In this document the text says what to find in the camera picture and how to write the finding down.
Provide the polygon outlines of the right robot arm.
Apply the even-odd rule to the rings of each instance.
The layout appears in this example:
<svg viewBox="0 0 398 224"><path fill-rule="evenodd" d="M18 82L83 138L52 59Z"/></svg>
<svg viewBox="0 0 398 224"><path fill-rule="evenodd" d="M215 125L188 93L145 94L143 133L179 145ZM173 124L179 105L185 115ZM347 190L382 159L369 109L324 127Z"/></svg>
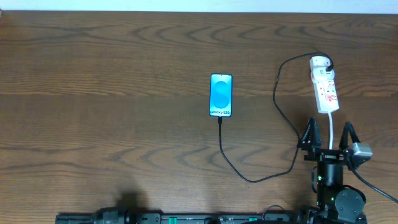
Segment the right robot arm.
<svg viewBox="0 0 398 224"><path fill-rule="evenodd" d="M347 167L355 171L373 155L370 146L362 144L350 122L345 123L339 149L324 149L315 118L310 118L307 129L297 144L307 151L306 161L315 161L312 170L312 190L317 194L317 206L299 211L298 223L367 223L363 213L366 196L359 189L343 182Z"/></svg>

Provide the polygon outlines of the blue Galaxy smartphone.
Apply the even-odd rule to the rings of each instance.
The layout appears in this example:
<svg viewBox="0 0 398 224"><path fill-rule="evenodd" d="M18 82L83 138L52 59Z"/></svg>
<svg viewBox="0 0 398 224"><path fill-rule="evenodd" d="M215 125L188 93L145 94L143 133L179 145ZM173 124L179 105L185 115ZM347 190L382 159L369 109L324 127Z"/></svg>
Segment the blue Galaxy smartphone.
<svg viewBox="0 0 398 224"><path fill-rule="evenodd" d="M231 117L233 107L233 76L225 73L211 74L209 115Z"/></svg>

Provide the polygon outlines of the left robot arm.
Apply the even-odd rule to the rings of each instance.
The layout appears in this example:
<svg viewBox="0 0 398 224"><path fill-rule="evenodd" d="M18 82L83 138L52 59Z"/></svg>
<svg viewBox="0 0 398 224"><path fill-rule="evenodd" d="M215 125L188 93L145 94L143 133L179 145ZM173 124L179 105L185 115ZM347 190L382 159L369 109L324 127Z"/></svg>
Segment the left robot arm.
<svg viewBox="0 0 398 224"><path fill-rule="evenodd" d="M102 208L91 217L93 224L130 224L130 212L123 208Z"/></svg>

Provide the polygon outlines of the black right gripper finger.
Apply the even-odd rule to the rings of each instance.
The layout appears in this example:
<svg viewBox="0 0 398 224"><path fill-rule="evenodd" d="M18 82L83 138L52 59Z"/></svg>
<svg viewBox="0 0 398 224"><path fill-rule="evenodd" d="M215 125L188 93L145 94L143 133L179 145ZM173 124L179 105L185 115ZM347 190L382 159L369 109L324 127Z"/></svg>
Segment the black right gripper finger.
<svg viewBox="0 0 398 224"><path fill-rule="evenodd" d="M347 148L349 148L348 145L349 138L351 138L352 147L356 147L360 143L360 140L354 130L353 124L347 121L345 122L345 125L343 127L343 132L341 134L340 142L338 145L339 150L346 150Z"/></svg>
<svg viewBox="0 0 398 224"><path fill-rule="evenodd" d="M297 147L299 149L312 149L321 148L322 140L320 137L320 132L318 124L315 118L310 118L307 123L307 128L299 140Z"/></svg>

